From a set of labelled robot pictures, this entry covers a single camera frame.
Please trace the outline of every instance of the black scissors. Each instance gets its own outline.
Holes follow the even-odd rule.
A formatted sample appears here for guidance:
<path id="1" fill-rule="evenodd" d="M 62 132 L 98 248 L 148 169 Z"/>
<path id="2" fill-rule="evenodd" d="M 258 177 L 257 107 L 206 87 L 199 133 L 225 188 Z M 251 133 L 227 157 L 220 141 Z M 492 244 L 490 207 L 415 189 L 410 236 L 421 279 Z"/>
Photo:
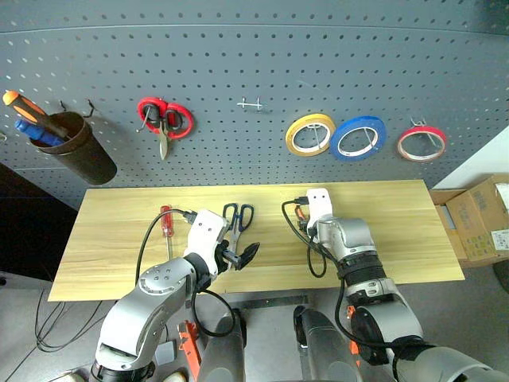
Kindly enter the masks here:
<path id="1" fill-rule="evenodd" d="M 228 231 L 231 232 L 228 249 L 233 253 L 236 253 L 237 241 L 239 241 L 240 234 L 249 228 L 254 215 L 255 207 L 252 205 L 242 205 L 240 209 L 237 203 L 224 205 L 223 217 L 230 222 Z"/>

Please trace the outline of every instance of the blue tape roll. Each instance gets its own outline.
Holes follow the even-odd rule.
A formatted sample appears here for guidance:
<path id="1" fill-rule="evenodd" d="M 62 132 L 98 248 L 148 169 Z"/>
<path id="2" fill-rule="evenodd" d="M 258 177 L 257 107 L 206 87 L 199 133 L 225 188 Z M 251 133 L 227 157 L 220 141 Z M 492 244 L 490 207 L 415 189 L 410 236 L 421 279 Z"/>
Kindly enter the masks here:
<path id="1" fill-rule="evenodd" d="M 354 130 L 362 130 L 366 128 L 374 133 L 374 137 L 371 140 L 371 145 L 367 144 L 362 150 L 347 152 L 340 149 L 341 140 Z M 362 161 L 363 159 L 376 154 L 382 149 L 383 144 L 387 138 L 385 125 L 382 120 L 378 117 L 371 117 L 369 115 L 363 115 L 343 123 L 336 129 L 331 138 L 330 150 L 334 156 L 341 161 L 355 162 Z"/>

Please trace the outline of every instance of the robotic arm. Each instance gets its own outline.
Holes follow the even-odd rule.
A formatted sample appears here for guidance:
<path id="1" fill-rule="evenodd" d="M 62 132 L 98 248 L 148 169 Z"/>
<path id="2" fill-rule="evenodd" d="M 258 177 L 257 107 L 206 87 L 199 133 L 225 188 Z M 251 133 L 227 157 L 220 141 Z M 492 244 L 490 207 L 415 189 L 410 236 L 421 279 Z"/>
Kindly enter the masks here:
<path id="1" fill-rule="evenodd" d="M 92 380 L 142 382 L 153 375 L 153 355 L 165 323 L 193 293 L 206 289 L 222 271 L 224 259 L 242 269 L 259 243 L 241 255 L 227 250 L 223 240 L 228 222 L 208 210 L 190 212 L 192 227 L 183 258 L 143 272 L 136 287 L 106 316 L 92 366 Z"/>
<path id="2" fill-rule="evenodd" d="M 364 360 L 373 365 L 391 364 L 394 378 L 405 382 L 509 381 L 505 374 L 463 353 L 424 342 L 418 319 L 383 270 L 364 220 L 334 217 L 326 189 L 309 189 L 305 198 L 296 201 L 309 203 L 304 230 L 332 255 L 342 287 L 346 284 L 342 291 L 355 308 L 352 332 L 340 323 L 341 301 L 336 324 L 357 342 Z"/>

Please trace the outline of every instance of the red screwdriver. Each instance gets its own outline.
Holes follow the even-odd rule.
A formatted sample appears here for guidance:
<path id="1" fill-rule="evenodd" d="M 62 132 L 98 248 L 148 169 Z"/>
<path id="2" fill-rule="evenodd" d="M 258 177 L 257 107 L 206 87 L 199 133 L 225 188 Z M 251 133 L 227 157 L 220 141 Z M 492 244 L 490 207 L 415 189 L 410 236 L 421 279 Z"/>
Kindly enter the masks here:
<path id="1" fill-rule="evenodd" d="M 161 212 L 169 211 L 172 208 L 171 205 L 162 205 Z M 172 214 L 167 213 L 161 217 L 162 235 L 166 238 L 166 251 L 168 252 L 168 260 L 173 258 L 172 244 L 170 237 L 173 236 L 173 219 Z"/>

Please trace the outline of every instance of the yellow tape roll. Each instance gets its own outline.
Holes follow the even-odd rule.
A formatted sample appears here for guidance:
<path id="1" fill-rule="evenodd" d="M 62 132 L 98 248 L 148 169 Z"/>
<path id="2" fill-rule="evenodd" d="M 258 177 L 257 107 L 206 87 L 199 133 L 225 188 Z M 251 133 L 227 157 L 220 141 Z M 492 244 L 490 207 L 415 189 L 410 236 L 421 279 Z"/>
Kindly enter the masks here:
<path id="1" fill-rule="evenodd" d="M 318 142 L 313 147 L 299 147 L 295 143 L 295 137 L 297 136 L 297 133 L 304 129 L 317 129 L 323 127 L 325 130 L 327 130 L 327 134 L 325 135 L 325 138 Z M 332 119 L 325 114 L 310 114 L 306 117 L 302 117 L 292 123 L 292 126 L 289 127 L 288 131 L 286 132 L 285 140 L 286 140 L 286 147 L 288 148 L 289 152 L 295 155 L 299 155 L 301 157 L 312 157 L 313 155 L 318 155 L 323 153 L 328 149 L 328 143 L 331 140 L 332 134 L 334 134 L 334 131 L 336 130 L 336 125 L 334 125 L 334 122 Z"/>

